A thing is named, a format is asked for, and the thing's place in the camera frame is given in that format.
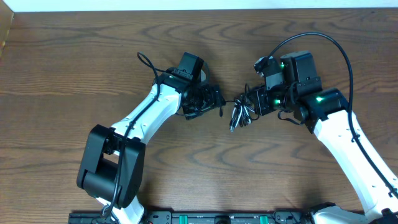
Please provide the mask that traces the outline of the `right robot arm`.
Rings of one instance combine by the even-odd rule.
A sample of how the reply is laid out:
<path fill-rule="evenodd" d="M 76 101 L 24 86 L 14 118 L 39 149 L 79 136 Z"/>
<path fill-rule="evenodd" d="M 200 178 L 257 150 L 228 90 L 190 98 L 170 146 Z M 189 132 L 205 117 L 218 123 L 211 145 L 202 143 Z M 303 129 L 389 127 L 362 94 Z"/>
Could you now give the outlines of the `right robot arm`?
<path fill-rule="evenodd" d="M 336 88 L 300 91 L 294 86 L 257 87 L 248 92 L 256 114 L 293 112 L 293 123 L 307 129 L 331 152 L 363 207 L 358 214 L 324 203 L 308 214 L 311 223 L 397 223 L 397 176 L 361 129 Z"/>

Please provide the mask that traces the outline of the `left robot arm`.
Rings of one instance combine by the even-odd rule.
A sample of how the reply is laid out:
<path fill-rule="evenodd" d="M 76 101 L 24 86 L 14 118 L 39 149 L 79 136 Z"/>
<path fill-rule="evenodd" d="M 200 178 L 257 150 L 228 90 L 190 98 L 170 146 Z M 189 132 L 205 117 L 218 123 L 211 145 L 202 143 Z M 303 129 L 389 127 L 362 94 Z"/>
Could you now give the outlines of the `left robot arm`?
<path fill-rule="evenodd" d="M 163 73 L 148 96 L 125 118 L 89 133 L 76 184 L 103 204 L 93 223 L 139 223 L 144 215 L 137 193 L 142 182 L 146 144 L 179 109 L 186 119 L 224 106 L 218 85 L 191 82 Z"/>

